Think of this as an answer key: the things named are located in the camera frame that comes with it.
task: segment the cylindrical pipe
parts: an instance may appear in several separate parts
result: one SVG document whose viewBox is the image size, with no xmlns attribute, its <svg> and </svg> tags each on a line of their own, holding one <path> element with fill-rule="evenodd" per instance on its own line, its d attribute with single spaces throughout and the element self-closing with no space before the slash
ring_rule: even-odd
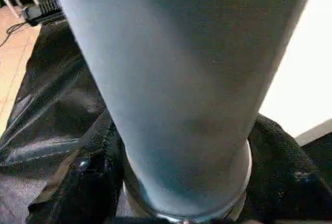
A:
<svg viewBox="0 0 332 224">
<path fill-rule="evenodd" d="M 144 202 L 183 218 L 226 211 L 305 0 L 60 2 Z"/>
</svg>

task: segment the black device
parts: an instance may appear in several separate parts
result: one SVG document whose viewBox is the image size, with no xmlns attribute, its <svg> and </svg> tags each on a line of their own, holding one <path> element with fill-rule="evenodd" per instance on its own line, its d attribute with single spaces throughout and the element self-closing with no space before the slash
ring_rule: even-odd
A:
<svg viewBox="0 0 332 224">
<path fill-rule="evenodd" d="M 26 7 L 22 10 L 22 15 L 24 20 L 31 26 L 65 19 L 57 0 L 43 1 L 39 5 Z"/>
</svg>

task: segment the tile floor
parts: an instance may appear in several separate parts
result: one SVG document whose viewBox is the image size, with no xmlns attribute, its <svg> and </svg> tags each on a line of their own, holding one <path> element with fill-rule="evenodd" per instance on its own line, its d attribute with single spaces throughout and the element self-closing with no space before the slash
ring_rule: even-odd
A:
<svg viewBox="0 0 332 224">
<path fill-rule="evenodd" d="M 0 43 L 7 36 L 6 30 L 22 22 L 7 7 L 0 8 Z M 6 128 L 7 119 L 14 104 L 40 27 L 25 25 L 13 33 L 0 48 L 0 136 Z"/>
</svg>

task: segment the white wall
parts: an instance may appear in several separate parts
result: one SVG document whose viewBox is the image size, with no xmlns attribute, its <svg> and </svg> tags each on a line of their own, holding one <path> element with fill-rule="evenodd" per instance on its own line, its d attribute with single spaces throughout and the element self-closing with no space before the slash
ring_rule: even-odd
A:
<svg viewBox="0 0 332 224">
<path fill-rule="evenodd" d="M 332 0 L 308 1 L 260 112 L 294 137 L 332 118 Z"/>
</svg>

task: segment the black cable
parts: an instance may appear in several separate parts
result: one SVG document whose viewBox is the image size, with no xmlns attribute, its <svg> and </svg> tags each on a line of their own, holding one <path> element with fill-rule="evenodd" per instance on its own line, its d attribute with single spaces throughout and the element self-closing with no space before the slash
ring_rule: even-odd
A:
<svg viewBox="0 0 332 224">
<path fill-rule="evenodd" d="M 6 41 L 9 39 L 11 34 L 13 34 L 15 31 L 17 31 L 19 28 L 21 28 L 25 24 L 26 24 L 26 22 L 22 22 L 22 23 L 14 24 L 11 27 L 9 27 L 6 31 L 7 36 L 6 36 L 5 40 L 0 44 L 0 48 L 6 43 Z"/>
</svg>

